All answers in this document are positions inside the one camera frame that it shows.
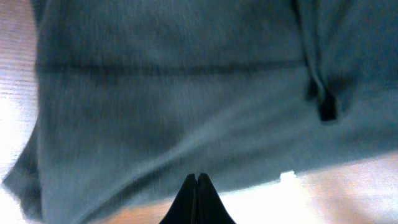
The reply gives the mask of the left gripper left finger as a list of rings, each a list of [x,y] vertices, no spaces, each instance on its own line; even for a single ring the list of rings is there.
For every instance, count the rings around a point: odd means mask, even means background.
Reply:
[[[197,181],[189,174],[160,224],[196,224],[196,212]]]

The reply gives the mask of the dark green t-shirt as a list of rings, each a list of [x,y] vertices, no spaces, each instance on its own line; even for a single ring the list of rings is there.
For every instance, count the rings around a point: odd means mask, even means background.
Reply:
[[[39,114],[4,185],[87,223],[397,149],[397,2],[34,1]]]

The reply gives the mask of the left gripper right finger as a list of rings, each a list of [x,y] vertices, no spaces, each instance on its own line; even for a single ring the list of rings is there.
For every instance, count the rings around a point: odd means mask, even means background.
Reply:
[[[235,224],[207,174],[198,177],[197,223]]]

